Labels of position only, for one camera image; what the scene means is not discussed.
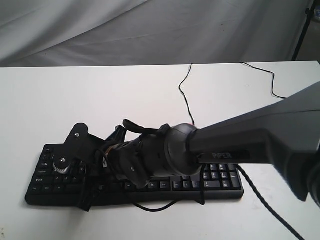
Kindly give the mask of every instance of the black keyboard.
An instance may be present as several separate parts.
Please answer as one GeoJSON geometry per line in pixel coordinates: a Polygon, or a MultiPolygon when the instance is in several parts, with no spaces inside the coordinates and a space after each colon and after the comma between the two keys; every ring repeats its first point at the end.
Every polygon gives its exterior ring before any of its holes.
{"type": "MultiPolygon", "coordinates": [[[[54,148],[58,144],[44,146],[25,195],[25,201],[35,206],[76,206],[83,186],[85,168],[76,164],[67,175],[53,169],[54,148]]],[[[243,186],[233,164],[208,164],[203,173],[204,198],[206,200],[240,199],[243,186]]],[[[201,198],[200,175],[153,178],[143,189],[137,189],[129,181],[114,182],[106,187],[105,193],[93,206],[123,205],[130,202],[123,188],[137,203],[173,200],[196,200],[201,198]]]]}

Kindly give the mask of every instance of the white backdrop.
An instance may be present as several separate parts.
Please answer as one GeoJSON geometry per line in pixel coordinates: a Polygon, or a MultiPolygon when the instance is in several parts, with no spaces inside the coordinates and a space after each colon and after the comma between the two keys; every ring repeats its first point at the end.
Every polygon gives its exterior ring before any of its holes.
{"type": "Polygon", "coordinates": [[[311,0],[7,0],[0,66],[289,61],[311,0]]]}

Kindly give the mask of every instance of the tabletop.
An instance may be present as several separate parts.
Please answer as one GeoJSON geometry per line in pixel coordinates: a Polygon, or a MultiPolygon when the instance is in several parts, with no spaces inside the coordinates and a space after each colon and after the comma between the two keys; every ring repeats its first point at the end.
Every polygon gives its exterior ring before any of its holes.
{"type": "MultiPolygon", "coordinates": [[[[308,62],[252,65],[275,73],[283,97],[318,82],[308,62]]],[[[162,212],[126,206],[29,206],[24,197],[45,144],[63,143],[76,123],[100,138],[123,119],[159,128],[190,123],[179,83],[188,65],[0,68],[0,240],[291,240],[242,177],[241,200],[179,202],[162,212]]],[[[269,73],[240,63],[193,65],[182,86],[195,125],[203,128],[280,101],[269,73]]],[[[137,137],[133,133],[127,140],[137,137]]],[[[243,164],[267,202],[305,239],[319,239],[320,209],[295,198],[271,165],[243,164]]],[[[146,203],[159,208],[167,202],[146,203]]]]}

